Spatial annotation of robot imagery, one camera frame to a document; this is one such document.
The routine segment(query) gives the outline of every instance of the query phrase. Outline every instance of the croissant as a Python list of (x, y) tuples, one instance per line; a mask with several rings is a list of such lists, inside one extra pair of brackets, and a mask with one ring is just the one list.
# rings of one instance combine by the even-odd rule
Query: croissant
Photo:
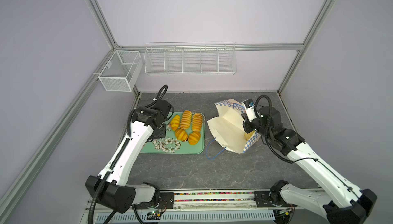
[(181, 129), (186, 130), (190, 127), (192, 116), (193, 116), (193, 114), (189, 110), (184, 111), (184, 113), (182, 115), (182, 119), (180, 120), (180, 128)]
[(180, 116), (176, 115), (174, 116), (174, 118), (171, 120), (171, 129), (173, 131), (176, 131), (179, 128), (179, 124), (180, 124)]
[(176, 138), (178, 140), (181, 141), (186, 141), (188, 139), (188, 134), (184, 129), (179, 128), (178, 130), (176, 130), (176, 132), (174, 133), (174, 135), (176, 136)]
[(192, 130), (196, 132), (200, 132), (202, 129), (202, 123), (203, 123), (203, 116), (200, 113), (195, 113), (193, 116), (193, 125), (192, 125)]
[(200, 139), (200, 133), (199, 132), (192, 132), (189, 137), (188, 137), (188, 143), (190, 145), (196, 145)]

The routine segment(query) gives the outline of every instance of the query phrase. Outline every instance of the green tray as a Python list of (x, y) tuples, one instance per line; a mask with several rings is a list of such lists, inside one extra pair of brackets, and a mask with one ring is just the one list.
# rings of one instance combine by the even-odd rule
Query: green tray
[[(166, 136), (165, 136), (165, 138), (158, 139), (158, 141), (164, 141), (168, 137), (171, 139), (176, 139), (176, 136), (174, 135), (174, 131), (170, 127), (168, 127), (167, 124), (171, 122), (172, 118), (175, 115), (179, 115), (181, 118), (182, 114), (183, 113), (173, 113), (172, 117), (168, 121), (164, 122), (165, 126), (167, 127)], [(181, 142), (182, 145), (180, 146), (180, 149), (178, 149), (177, 151), (174, 151), (174, 153), (170, 153), (170, 152), (166, 153), (166, 152), (163, 152), (162, 150), (155, 149), (153, 142), (147, 142), (145, 144), (145, 146), (142, 148), (141, 153), (199, 154), (199, 153), (203, 152), (203, 149), (205, 146), (205, 115), (202, 114), (202, 116), (203, 116), (203, 123), (202, 123), (202, 128), (200, 131), (200, 139), (196, 145), (190, 145), (188, 143), (188, 141)], [(190, 134), (193, 132), (193, 130), (191, 129), (191, 126), (192, 126), (192, 123), (191, 123), (189, 129), (186, 130), (187, 134)]]

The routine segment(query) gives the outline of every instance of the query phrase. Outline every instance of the blue and white checkered paper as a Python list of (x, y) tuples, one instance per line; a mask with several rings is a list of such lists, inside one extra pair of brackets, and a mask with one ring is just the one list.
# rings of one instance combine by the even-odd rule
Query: blue and white checkered paper
[[(246, 112), (242, 105), (230, 102), (229, 100), (223, 100), (214, 104), (216, 106), (228, 106), (231, 107), (232, 109), (238, 110), (241, 113)], [(248, 148), (250, 148), (255, 142), (257, 142), (259, 140), (259, 137), (260, 137), (259, 133), (255, 132), (254, 135), (245, 144), (243, 153), (245, 153), (248, 150)]]

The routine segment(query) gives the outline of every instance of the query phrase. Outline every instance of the white wire basket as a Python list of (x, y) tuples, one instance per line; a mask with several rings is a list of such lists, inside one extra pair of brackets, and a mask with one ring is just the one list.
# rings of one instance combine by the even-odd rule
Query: white wire basket
[(139, 51), (116, 50), (98, 78), (106, 91), (131, 92), (142, 65)]
[(235, 45), (147, 47), (148, 75), (235, 74)]

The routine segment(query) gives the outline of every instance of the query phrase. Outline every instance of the black mounting plate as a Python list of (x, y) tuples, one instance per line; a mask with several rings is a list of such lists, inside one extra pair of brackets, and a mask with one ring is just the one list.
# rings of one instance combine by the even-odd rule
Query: black mounting plate
[[(277, 206), (274, 206), (271, 202), (263, 200), (269, 196), (269, 193), (270, 193), (270, 191), (255, 191), (254, 192), (255, 202), (257, 203), (258, 208), (260, 208), (260, 207), (277, 207)], [(291, 205), (288, 203), (285, 203), (280, 207), (291, 207)]]
[[(166, 203), (164, 201), (159, 202), (159, 206), (157, 208), (154, 209), (164, 209), (165, 205), (167, 205), (167, 209), (173, 209), (173, 203), (174, 203), (174, 193), (173, 192), (160, 192), (160, 200), (165, 200)], [(148, 206), (146, 205), (146, 203), (140, 203), (138, 205), (135, 205), (136, 209), (150, 209), (148, 208)]]

